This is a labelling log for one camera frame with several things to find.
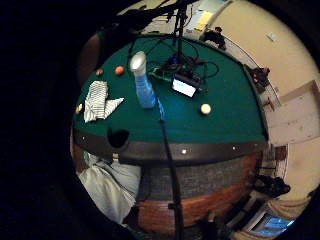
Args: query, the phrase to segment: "striped cloth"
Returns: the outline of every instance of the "striped cloth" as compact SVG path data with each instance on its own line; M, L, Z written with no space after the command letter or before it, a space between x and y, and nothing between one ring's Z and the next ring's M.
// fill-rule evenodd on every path
M98 118L106 119L124 100L124 98L106 100L107 97L108 86L105 81L91 83L85 100L84 121L86 123Z

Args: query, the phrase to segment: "electronic device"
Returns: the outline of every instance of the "electronic device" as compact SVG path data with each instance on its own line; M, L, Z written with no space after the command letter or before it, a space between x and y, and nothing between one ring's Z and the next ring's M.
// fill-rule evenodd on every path
M193 97L194 93L199 89L201 85L201 78L192 75L191 77L181 75L181 74L174 74L172 80L172 89L180 92L188 97Z

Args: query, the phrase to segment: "billiard ball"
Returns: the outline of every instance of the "billiard ball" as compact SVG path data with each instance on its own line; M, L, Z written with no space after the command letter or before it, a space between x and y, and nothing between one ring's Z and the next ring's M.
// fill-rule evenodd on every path
M121 65L120 65L120 66L116 67L115 73L116 73L117 75L123 74L123 73L124 73L124 66L121 66Z
M96 75L99 77L103 74L103 69L102 68L99 68L97 71L96 71Z
M211 106L207 103L201 105L201 113L204 115L208 115L211 112Z
M80 103L77 108L76 108L76 114L79 114L83 111L84 107L83 107L83 104Z

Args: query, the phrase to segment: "window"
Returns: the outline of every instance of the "window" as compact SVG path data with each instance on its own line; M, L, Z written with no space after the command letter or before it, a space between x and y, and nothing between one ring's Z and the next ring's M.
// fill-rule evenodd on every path
M264 237L277 236L284 232L293 222L265 213L257 225L251 229L251 232Z

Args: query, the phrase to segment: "blue bottle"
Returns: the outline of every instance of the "blue bottle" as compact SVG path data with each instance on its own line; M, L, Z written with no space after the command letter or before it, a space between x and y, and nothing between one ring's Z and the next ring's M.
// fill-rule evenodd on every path
M153 108L156 96L146 73L146 55L143 51L137 52L132 57L130 70L135 77L136 93L141 107Z

